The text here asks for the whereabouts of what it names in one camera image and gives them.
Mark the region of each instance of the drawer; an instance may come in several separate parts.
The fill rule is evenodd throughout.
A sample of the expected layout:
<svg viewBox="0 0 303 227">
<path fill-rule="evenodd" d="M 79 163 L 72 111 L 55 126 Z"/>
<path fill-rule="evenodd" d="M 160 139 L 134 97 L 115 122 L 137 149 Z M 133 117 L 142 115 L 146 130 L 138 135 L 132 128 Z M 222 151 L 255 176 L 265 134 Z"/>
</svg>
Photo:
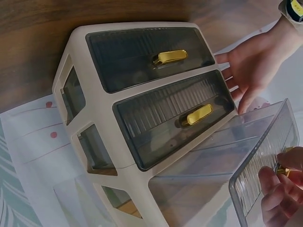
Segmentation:
<svg viewBox="0 0 303 227">
<path fill-rule="evenodd" d="M 214 64 L 193 27 L 96 32 L 87 34 L 86 41 L 108 93 Z"/>
<path fill-rule="evenodd" d="M 200 110 L 205 116 L 188 123 Z M 114 105 L 125 141 L 141 170 L 178 151 L 234 110 L 219 71 L 175 82 Z"/>
<path fill-rule="evenodd" d="M 243 129 L 252 124 L 254 137 L 239 122 Z M 263 226 L 258 172 L 262 166 L 274 169 L 276 155 L 299 143 L 289 101 L 236 116 L 224 132 L 229 140 L 209 137 L 149 181 L 170 227 Z"/>
</svg>

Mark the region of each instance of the white plastic frame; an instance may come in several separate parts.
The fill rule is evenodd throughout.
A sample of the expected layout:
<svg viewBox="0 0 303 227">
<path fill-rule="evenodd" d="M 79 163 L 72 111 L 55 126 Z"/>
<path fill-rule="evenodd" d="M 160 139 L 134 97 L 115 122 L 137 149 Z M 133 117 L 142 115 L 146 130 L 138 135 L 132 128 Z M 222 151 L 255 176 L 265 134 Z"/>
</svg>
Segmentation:
<svg viewBox="0 0 303 227">
<path fill-rule="evenodd" d="M 236 114 L 235 110 L 164 161 L 146 172 L 140 171 L 126 144 L 122 132 L 120 131 L 112 110 L 113 104 L 185 78 L 190 78 L 213 70 L 220 71 L 218 64 L 215 63 L 214 65 L 204 68 L 183 72 L 130 87 L 113 94 L 107 93 L 103 89 L 98 77 L 85 36 L 89 33 L 100 31 L 146 27 L 194 27 L 200 31 L 197 25 L 184 22 L 132 22 L 78 27 L 72 32 L 68 40 L 53 83 L 53 94 L 57 102 L 61 118 L 66 122 L 67 110 L 62 98 L 61 89 L 64 87 L 70 70 L 72 67 L 75 67 L 80 86 L 85 96 L 86 105 L 68 125 L 65 124 L 66 131 L 78 158 L 83 164 L 83 167 L 87 169 L 88 161 L 82 146 L 80 145 L 78 135 L 89 126 L 95 124 L 108 154 L 116 167 L 118 176 L 90 173 L 88 173 L 88 176 L 93 182 L 95 189 L 111 214 L 113 220 L 119 227 L 168 227 L 165 218 L 148 188 L 149 180 L 184 156 L 187 152 L 201 143 L 201 141 L 226 124 Z M 136 205 L 142 219 L 113 208 L 101 186 L 126 191 Z"/>
</svg>

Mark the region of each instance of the white paper sheet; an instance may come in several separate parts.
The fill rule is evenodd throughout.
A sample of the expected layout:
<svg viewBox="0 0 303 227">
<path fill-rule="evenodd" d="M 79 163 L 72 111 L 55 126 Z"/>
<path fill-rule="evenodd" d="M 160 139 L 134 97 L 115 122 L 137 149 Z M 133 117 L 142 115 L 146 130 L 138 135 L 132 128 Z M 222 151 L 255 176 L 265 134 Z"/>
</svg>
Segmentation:
<svg viewBox="0 0 303 227">
<path fill-rule="evenodd" d="M 50 95 L 0 115 L 24 191 L 44 227 L 114 227 L 54 103 Z"/>
</svg>

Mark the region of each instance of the plastic drawer organizer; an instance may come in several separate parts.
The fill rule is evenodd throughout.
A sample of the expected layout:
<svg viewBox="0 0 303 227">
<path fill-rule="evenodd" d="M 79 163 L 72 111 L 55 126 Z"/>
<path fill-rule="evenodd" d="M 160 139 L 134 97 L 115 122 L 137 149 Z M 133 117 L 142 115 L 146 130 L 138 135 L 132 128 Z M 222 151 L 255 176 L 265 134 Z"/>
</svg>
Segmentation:
<svg viewBox="0 0 303 227">
<path fill-rule="evenodd" d="M 299 142 L 287 100 L 236 116 L 214 56 L 190 23 L 77 28 L 53 92 L 79 159 L 121 227 L 260 226 L 258 171 Z"/>
</svg>

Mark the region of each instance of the gray transparent drawer front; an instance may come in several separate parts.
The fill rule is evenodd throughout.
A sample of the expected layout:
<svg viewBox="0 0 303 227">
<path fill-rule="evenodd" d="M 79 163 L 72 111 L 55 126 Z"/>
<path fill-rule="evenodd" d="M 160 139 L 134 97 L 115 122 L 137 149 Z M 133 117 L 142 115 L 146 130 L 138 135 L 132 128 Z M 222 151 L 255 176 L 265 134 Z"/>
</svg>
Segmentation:
<svg viewBox="0 0 303 227">
<path fill-rule="evenodd" d="M 211 113 L 187 124 L 187 116 L 209 106 Z M 122 133 L 141 170 L 167 158 L 233 110 L 234 103 L 217 70 L 114 105 Z"/>
<path fill-rule="evenodd" d="M 196 28 L 105 31 L 88 34 L 86 40 L 102 86 L 109 93 L 214 64 Z M 187 53 L 186 58 L 156 64 L 160 53 L 180 50 Z"/>
</svg>

